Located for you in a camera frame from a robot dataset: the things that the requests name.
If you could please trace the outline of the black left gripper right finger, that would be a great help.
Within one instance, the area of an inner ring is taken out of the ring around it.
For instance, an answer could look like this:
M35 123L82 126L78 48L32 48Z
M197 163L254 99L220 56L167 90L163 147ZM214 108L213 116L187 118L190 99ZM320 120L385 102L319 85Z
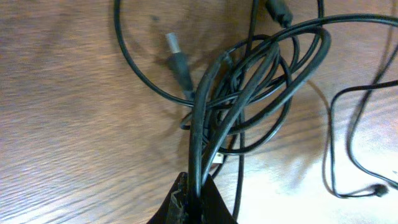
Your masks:
M203 222L206 224L237 224L209 175L201 189Z

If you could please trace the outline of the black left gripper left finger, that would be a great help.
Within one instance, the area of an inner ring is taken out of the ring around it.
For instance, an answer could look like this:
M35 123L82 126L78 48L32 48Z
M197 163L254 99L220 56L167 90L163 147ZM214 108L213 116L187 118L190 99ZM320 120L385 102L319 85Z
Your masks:
M187 177L186 172L179 173L162 205L147 222L148 224L188 223Z

